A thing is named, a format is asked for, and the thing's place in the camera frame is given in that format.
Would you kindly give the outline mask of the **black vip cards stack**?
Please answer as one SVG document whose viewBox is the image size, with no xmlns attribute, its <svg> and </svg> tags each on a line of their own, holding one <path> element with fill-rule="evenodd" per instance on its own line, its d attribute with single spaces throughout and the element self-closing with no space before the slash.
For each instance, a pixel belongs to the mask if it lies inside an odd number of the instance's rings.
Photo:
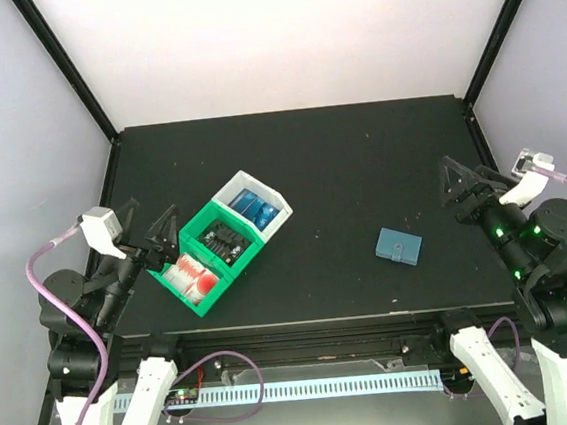
<svg viewBox="0 0 567 425">
<path fill-rule="evenodd" d="M 220 220 L 214 220 L 197 238 L 200 244 L 229 267 L 241 258 L 250 245 L 246 237 Z"/>
</svg>

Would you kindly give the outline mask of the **green front bin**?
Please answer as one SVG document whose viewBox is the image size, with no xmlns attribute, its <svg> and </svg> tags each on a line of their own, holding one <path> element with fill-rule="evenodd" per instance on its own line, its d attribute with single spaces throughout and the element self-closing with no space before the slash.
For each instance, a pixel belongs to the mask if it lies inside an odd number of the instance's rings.
<svg viewBox="0 0 567 425">
<path fill-rule="evenodd" d="M 174 263 L 166 263 L 160 272 L 148 270 L 161 286 L 200 318 L 204 318 L 233 283 L 232 277 L 211 269 L 184 252 Z"/>
</svg>

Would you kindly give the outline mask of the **red white cards stack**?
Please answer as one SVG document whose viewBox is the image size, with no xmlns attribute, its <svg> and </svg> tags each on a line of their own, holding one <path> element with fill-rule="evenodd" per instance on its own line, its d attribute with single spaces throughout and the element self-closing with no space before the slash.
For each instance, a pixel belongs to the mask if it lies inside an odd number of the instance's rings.
<svg viewBox="0 0 567 425">
<path fill-rule="evenodd" d="M 218 276 L 197 259 L 182 253 L 163 273 L 164 280 L 193 305 L 200 304 L 219 283 Z"/>
</svg>

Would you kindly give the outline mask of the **green bin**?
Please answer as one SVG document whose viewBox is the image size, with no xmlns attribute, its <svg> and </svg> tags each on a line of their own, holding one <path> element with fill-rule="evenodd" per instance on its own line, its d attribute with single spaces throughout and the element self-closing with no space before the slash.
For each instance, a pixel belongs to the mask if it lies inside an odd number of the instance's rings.
<svg viewBox="0 0 567 425">
<path fill-rule="evenodd" d="M 194 257 L 235 280 L 264 247 L 254 228 L 216 202 L 208 202 L 183 226 L 181 242 Z"/>
<path fill-rule="evenodd" d="M 233 283 L 232 277 L 211 269 L 184 252 L 174 263 L 166 263 L 160 272 L 148 270 L 161 286 L 200 318 L 204 318 Z"/>
</svg>

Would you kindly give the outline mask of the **white bin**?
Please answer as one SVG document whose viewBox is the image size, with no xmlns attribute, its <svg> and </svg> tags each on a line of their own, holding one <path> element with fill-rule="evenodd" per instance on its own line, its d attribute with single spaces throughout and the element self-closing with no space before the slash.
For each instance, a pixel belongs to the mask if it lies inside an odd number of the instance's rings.
<svg viewBox="0 0 567 425">
<path fill-rule="evenodd" d="M 279 192 L 243 170 L 235 173 L 212 200 L 249 224 L 264 243 L 271 240 L 294 213 Z"/>
</svg>

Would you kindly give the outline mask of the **blue card holder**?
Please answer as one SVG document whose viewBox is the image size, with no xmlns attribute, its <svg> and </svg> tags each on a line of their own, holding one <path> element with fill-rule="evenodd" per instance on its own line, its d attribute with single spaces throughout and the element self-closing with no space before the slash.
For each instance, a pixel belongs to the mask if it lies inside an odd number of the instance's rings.
<svg viewBox="0 0 567 425">
<path fill-rule="evenodd" d="M 411 233 L 382 228 L 375 246 L 376 257 L 415 266 L 419 261 L 422 240 Z"/>
</svg>

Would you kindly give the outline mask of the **blue cards stack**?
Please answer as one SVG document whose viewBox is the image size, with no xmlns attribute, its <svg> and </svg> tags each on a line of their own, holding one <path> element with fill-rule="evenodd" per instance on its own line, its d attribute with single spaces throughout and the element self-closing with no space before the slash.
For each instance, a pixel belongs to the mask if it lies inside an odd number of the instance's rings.
<svg viewBox="0 0 567 425">
<path fill-rule="evenodd" d="M 256 226 L 260 232 L 263 232 L 279 214 L 277 207 L 267 203 L 256 193 L 247 189 L 242 189 L 228 205 L 237 214 L 245 217 Z"/>
</svg>

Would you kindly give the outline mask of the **small circuit board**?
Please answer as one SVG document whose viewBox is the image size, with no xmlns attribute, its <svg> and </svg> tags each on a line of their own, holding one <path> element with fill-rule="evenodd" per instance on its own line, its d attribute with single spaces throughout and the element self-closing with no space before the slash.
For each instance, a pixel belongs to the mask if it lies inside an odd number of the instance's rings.
<svg viewBox="0 0 567 425">
<path fill-rule="evenodd" d="M 185 388 L 171 390 L 166 397 L 165 404 L 168 406 L 189 405 L 197 402 L 199 388 Z"/>
</svg>

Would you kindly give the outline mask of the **black aluminium frame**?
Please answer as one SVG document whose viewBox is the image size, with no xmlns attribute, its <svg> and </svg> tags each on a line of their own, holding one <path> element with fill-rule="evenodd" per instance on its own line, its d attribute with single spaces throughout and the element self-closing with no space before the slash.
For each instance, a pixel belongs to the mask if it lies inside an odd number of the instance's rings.
<svg viewBox="0 0 567 425">
<path fill-rule="evenodd" d="M 309 359 L 364 326 L 425 329 L 456 302 L 487 318 L 511 312 L 503 279 L 481 275 L 493 256 L 473 251 L 440 205 L 443 155 L 495 165 L 475 104 L 523 0 L 504 0 L 464 97 L 450 95 L 133 126 L 117 131 L 33 0 L 15 0 L 41 45 L 110 141 L 103 203 L 137 196 L 148 216 L 174 202 L 192 211 L 236 167 L 288 193 L 293 228 L 203 328 L 182 304 L 141 278 L 121 328 L 122 365 L 154 331 L 182 333 L 190 348 L 245 344 L 276 360 L 291 347 Z M 421 237 L 418 264 L 377 258 L 382 228 Z"/>
</svg>

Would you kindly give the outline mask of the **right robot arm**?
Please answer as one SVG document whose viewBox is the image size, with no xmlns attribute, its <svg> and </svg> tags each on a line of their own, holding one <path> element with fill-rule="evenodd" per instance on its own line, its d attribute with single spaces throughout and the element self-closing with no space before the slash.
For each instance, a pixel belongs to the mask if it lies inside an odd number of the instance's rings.
<svg viewBox="0 0 567 425">
<path fill-rule="evenodd" d="M 479 227 L 507 268 L 517 315 L 538 359 L 544 398 L 525 387 L 469 309 L 445 312 L 431 347 L 439 358 L 463 363 L 503 425 L 567 425 L 567 199 L 548 199 L 525 214 L 524 207 L 559 175 L 543 152 L 524 149 L 516 160 L 506 177 L 445 157 L 441 193 L 457 222 Z"/>
</svg>

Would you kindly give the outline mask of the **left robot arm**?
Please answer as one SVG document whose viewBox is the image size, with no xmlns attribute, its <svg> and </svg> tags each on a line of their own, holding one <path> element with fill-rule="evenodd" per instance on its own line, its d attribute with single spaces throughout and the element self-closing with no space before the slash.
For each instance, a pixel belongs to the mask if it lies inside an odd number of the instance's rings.
<svg viewBox="0 0 567 425">
<path fill-rule="evenodd" d="M 50 334 L 47 369 L 61 425 L 115 425 L 124 342 L 116 333 L 118 323 L 140 273 L 160 272 L 179 255 L 177 207 L 168 207 L 144 239 L 133 243 L 130 227 L 138 207 L 135 199 L 116 210 L 95 206 L 27 262 L 26 277 L 39 297 L 40 323 Z M 37 260 L 76 233 L 101 256 L 93 275 L 67 269 L 39 280 Z M 193 366 L 178 340 L 169 334 L 145 340 L 134 391 L 119 425 L 158 424 L 172 384 L 186 380 Z"/>
</svg>

